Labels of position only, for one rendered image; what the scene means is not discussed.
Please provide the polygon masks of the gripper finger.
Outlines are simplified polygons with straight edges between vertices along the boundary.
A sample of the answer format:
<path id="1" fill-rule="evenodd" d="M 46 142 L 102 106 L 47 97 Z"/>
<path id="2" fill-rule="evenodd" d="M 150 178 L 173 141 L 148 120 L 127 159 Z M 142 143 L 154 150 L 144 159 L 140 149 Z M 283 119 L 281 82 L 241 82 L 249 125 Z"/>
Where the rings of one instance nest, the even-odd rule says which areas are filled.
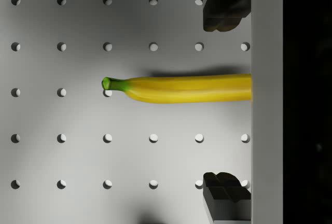
<path id="1" fill-rule="evenodd" d="M 251 221 L 251 193 L 230 173 L 205 173 L 203 199 L 209 221 Z"/>
<path id="2" fill-rule="evenodd" d="M 251 0 L 206 0 L 203 29 L 206 32 L 228 32 L 251 13 Z"/>

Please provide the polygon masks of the banana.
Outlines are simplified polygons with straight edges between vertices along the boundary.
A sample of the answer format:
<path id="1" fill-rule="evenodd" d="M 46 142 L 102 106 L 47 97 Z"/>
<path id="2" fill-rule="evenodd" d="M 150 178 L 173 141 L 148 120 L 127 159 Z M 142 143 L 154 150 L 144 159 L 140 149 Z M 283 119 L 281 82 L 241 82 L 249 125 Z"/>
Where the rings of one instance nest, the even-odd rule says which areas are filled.
<path id="1" fill-rule="evenodd" d="M 251 74 L 185 77 L 103 78 L 104 90 L 154 104 L 249 101 Z"/>

